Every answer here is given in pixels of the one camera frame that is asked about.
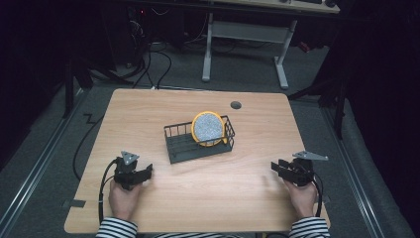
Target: black wire basket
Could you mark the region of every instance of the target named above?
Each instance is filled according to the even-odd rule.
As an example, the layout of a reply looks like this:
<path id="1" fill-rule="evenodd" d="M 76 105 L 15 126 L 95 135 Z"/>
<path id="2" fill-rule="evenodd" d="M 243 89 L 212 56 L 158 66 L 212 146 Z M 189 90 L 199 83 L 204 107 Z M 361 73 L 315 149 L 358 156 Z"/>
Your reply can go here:
<path id="1" fill-rule="evenodd" d="M 163 127 L 170 163 L 174 164 L 231 152 L 234 148 L 235 131 L 228 116 L 221 116 L 221 118 L 225 124 L 225 136 L 208 141 L 196 142 L 193 139 L 191 134 L 192 122 Z"/>

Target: hand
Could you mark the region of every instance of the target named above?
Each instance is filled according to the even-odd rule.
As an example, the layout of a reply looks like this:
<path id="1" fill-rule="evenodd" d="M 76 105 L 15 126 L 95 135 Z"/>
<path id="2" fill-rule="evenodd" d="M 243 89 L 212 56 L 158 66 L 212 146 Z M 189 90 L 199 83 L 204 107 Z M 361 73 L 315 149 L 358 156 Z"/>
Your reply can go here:
<path id="1" fill-rule="evenodd" d="M 109 192 L 109 204 L 114 217 L 131 221 L 137 204 L 139 203 L 141 184 L 133 186 L 132 190 L 125 190 L 119 183 L 111 180 Z"/>
<path id="2" fill-rule="evenodd" d="M 296 186 L 288 180 L 285 180 L 284 183 L 289 190 L 291 203 L 296 209 L 297 217 L 301 219 L 314 216 L 313 207 L 317 195 L 316 186 L 312 182 L 304 186 Z"/>

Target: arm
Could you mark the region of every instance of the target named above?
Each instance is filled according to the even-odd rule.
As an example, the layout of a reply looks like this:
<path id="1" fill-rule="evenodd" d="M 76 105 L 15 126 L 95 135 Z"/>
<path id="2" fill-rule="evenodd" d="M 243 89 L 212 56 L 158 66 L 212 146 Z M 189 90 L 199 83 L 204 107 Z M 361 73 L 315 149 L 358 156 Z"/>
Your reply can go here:
<path id="1" fill-rule="evenodd" d="M 293 223 L 289 237 L 330 237 L 325 219 L 314 216 L 313 207 L 317 196 L 315 185 L 308 183 L 305 186 L 296 186 L 287 180 L 284 183 L 289 190 L 291 203 L 299 218 L 298 221 Z"/>
<path id="2" fill-rule="evenodd" d="M 120 184 L 111 180 L 109 203 L 113 217 L 106 217 L 96 234 L 96 237 L 136 237 L 137 225 L 132 222 L 139 201 L 141 184 L 125 190 Z"/>

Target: light wood surface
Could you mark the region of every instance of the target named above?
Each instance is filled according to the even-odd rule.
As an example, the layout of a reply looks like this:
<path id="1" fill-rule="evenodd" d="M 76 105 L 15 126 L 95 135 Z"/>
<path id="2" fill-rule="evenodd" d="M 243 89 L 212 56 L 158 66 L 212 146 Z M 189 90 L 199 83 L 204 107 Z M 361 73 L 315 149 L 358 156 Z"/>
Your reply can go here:
<path id="1" fill-rule="evenodd" d="M 337 5 L 333 8 L 330 8 L 327 5 L 325 5 L 325 0 L 323 0 L 322 4 L 307 3 L 295 0 L 291 0 L 290 3 L 282 3 L 279 0 L 214 0 L 214 2 L 243 4 L 259 7 L 282 8 L 288 10 L 307 11 L 316 13 L 340 13 L 340 8 Z"/>
<path id="2" fill-rule="evenodd" d="M 242 108 L 231 108 L 232 101 Z M 206 110 L 229 116 L 233 151 L 171 165 L 163 127 Z M 117 89 L 75 196 L 86 204 L 70 208 L 67 232 L 96 233 L 100 181 L 122 150 L 140 155 L 138 170 L 154 164 L 135 214 L 139 232 L 280 231 L 296 221 L 285 185 L 270 169 L 304 150 L 284 94 Z M 111 215 L 108 192 L 109 184 L 105 216 Z"/>

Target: striped shirt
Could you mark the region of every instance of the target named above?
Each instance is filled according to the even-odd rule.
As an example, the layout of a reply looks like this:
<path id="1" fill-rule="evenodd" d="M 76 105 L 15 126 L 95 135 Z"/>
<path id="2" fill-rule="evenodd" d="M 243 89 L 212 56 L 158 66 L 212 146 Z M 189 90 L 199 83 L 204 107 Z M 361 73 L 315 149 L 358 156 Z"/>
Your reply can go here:
<path id="1" fill-rule="evenodd" d="M 113 217 L 106 217 L 99 227 L 96 237 L 135 238 L 137 234 L 135 223 Z M 324 238 L 330 237 L 327 222 L 320 217 L 307 217 L 293 223 L 289 233 L 290 238 Z M 166 233 L 155 238 L 241 238 L 235 235 L 220 233 Z"/>

